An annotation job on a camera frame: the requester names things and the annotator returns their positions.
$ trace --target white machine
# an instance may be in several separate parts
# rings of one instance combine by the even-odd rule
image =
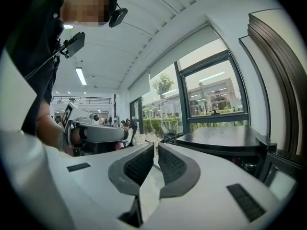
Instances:
[[[79,111],[73,109],[67,122]],[[153,144],[68,157],[20,132],[1,131],[0,139],[13,189],[49,229],[262,229],[280,205],[262,182],[230,161],[160,144],[165,187],[158,208],[143,223],[139,189],[153,165]]]
[[[106,143],[127,139],[128,131],[126,129],[120,127],[100,126],[95,124],[96,121],[99,122],[99,116],[97,114],[90,113],[73,103],[69,103],[61,121],[68,145],[71,148],[75,148],[71,144],[70,139],[72,127],[87,128],[87,142]]]

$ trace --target fluorescent light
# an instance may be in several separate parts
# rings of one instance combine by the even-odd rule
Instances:
[[[79,77],[79,79],[81,81],[81,84],[82,85],[86,85],[86,81],[85,81],[85,78],[83,76],[82,68],[81,67],[77,67],[76,68],[76,72],[77,72],[78,77]]]
[[[174,91],[176,91],[176,90],[177,90],[177,89],[171,90],[171,91],[165,92],[165,93],[163,93],[163,94],[169,94],[169,93],[174,92]]]
[[[204,79],[202,79],[202,80],[199,80],[199,82],[202,82],[202,81],[205,81],[205,80],[208,80],[208,79],[211,79],[211,78],[215,78],[215,77],[220,76],[220,75],[222,75],[222,74],[224,74],[224,73],[225,73],[225,72],[222,71],[222,72],[220,72],[220,73],[217,73],[217,74],[214,74],[214,75],[209,76],[209,77],[207,77],[207,78],[204,78]]]

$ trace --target black shirt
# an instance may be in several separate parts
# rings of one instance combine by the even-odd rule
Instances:
[[[56,49],[56,42],[64,29],[63,22],[59,19],[60,8],[64,0],[43,0],[42,3],[29,3],[30,8],[35,8],[28,24],[16,23],[22,33],[17,39],[13,50],[8,50],[17,69],[23,76],[45,62]],[[49,60],[34,76],[27,80],[36,92],[37,97],[33,102],[22,127],[26,133],[35,134],[36,118],[42,100],[50,104],[52,87],[56,79],[59,57]]]

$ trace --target railing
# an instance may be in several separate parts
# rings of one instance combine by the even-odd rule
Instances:
[[[75,104],[111,104],[111,98],[104,97],[82,97],[82,96],[53,96],[53,104],[63,103],[75,103]]]

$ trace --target white robotic arm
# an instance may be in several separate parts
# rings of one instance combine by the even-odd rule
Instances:
[[[73,103],[69,103],[61,121],[68,146],[76,148],[71,143],[71,126],[86,128],[87,139],[85,141],[91,143],[114,142],[127,139],[128,131],[126,129],[95,125],[94,123],[97,120],[99,120],[98,115],[90,113]]]

